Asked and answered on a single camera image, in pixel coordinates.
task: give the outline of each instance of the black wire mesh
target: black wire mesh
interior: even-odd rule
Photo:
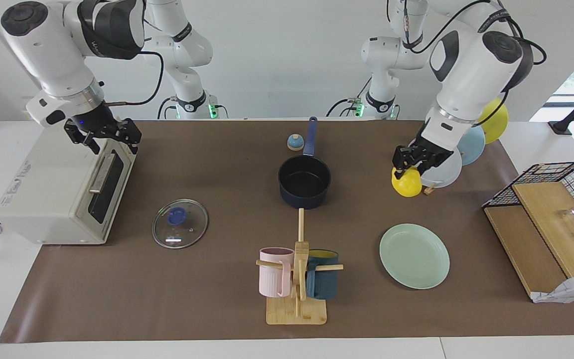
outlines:
[[[496,194],[484,207],[521,205],[519,198],[513,191],[513,186],[515,184],[541,182],[562,182],[574,198],[574,162],[533,165]]]

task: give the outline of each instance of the pink mug handle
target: pink mug handle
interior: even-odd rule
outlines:
[[[291,291],[291,263],[280,261],[283,265],[283,277],[281,279],[281,290],[278,291],[278,295],[283,297],[287,296]]]

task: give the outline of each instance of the light green plate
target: light green plate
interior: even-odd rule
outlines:
[[[416,224],[399,224],[380,241],[380,259],[391,277],[414,289],[442,283],[450,261],[444,243],[435,233]]]

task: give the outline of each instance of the brown table mat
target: brown table mat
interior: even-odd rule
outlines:
[[[258,250],[293,247],[298,213],[278,191],[306,122],[139,122],[143,141],[107,244],[45,246],[0,343],[574,334],[574,303],[533,304],[481,205],[517,173],[500,143],[431,196],[391,187],[391,157],[416,121],[321,122],[316,156],[332,171],[326,203],[307,211],[305,240],[340,253],[338,297],[321,327],[265,324]],[[195,245],[160,247],[152,219],[178,198],[201,202]],[[444,241],[451,269],[417,291],[380,263],[381,236],[417,223]]]

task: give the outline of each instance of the mug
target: mug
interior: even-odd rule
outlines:
[[[338,264],[338,253],[328,249],[312,249],[307,261],[307,296],[329,300],[335,298],[338,271],[316,271],[317,266]]]
[[[291,294],[291,265],[294,251],[290,248],[268,247],[260,250],[260,260],[280,263],[280,268],[259,266],[258,291],[269,298],[283,298]]]

